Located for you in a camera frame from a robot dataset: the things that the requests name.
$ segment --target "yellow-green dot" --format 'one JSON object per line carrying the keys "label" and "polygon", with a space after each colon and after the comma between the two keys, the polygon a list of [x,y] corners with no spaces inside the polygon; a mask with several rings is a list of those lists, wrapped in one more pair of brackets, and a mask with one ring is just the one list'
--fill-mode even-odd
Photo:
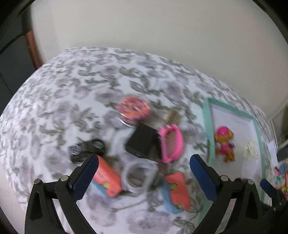
{"label": "yellow-green dot", "polygon": [[174,184],[171,184],[170,187],[171,187],[172,190],[174,190],[174,189],[177,188],[177,184],[175,184],[175,183],[174,183]]}
{"label": "yellow-green dot", "polygon": [[181,205],[181,204],[176,205],[176,208],[177,208],[178,210],[180,210],[180,209],[182,208],[182,205]]}
{"label": "yellow-green dot", "polygon": [[103,183],[103,187],[104,187],[104,188],[109,188],[109,187],[110,187],[110,184],[108,184],[107,182],[104,182],[104,183]]}

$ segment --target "screw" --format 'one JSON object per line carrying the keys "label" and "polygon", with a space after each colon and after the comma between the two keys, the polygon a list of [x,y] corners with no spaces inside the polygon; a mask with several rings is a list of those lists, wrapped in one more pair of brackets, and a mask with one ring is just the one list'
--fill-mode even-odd
{"label": "screw", "polygon": [[68,180],[68,178],[69,178],[69,177],[66,175],[66,176],[62,176],[62,177],[60,178],[60,180],[61,180],[61,181],[66,181],[66,180]]}
{"label": "screw", "polygon": [[221,180],[222,180],[222,181],[228,181],[228,177],[225,176],[225,175],[223,175],[223,176],[221,176]]}
{"label": "screw", "polygon": [[251,185],[253,185],[253,184],[254,184],[254,181],[253,181],[253,180],[251,180],[251,179],[249,179],[249,180],[248,180],[248,184],[251,184]]}
{"label": "screw", "polygon": [[40,182],[41,182],[40,179],[36,179],[36,180],[34,180],[34,184],[39,184]]}

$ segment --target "orange toy dog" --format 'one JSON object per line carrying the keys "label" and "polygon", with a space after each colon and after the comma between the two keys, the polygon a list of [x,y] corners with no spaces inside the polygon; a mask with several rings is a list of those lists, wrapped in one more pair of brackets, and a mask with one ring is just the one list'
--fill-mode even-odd
{"label": "orange toy dog", "polygon": [[229,142],[233,136],[234,133],[226,126],[219,127],[215,133],[215,142],[219,142],[221,145],[221,148],[216,147],[216,154],[225,155],[226,157],[223,159],[225,163],[235,161],[234,144]]}

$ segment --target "floor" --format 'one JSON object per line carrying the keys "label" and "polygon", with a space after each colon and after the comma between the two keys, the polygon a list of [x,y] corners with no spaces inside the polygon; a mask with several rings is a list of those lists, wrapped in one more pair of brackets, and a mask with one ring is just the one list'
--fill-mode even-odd
{"label": "floor", "polygon": [[16,195],[10,188],[0,164],[0,207],[19,234],[24,234],[25,212],[21,209]]}

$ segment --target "tray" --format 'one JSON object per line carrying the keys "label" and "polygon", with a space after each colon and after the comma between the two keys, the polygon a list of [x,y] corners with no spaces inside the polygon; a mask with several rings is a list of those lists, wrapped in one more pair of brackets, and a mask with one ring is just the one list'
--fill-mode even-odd
{"label": "tray", "polygon": [[[203,104],[203,115],[209,143],[208,156],[203,159],[219,175],[227,175],[231,180],[235,178],[253,179],[260,200],[263,201],[264,191],[260,188],[259,184],[262,179],[265,179],[266,174],[263,143],[257,121],[251,115],[211,98],[207,99]],[[215,155],[214,133],[219,126],[227,126],[234,133],[232,142],[235,145],[235,162],[225,163],[222,161],[223,155]],[[243,152],[245,146],[252,140],[257,142],[255,149],[258,152],[259,158],[249,161],[243,158]],[[199,222],[204,218],[211,205],[212,202],[205,198]]]}

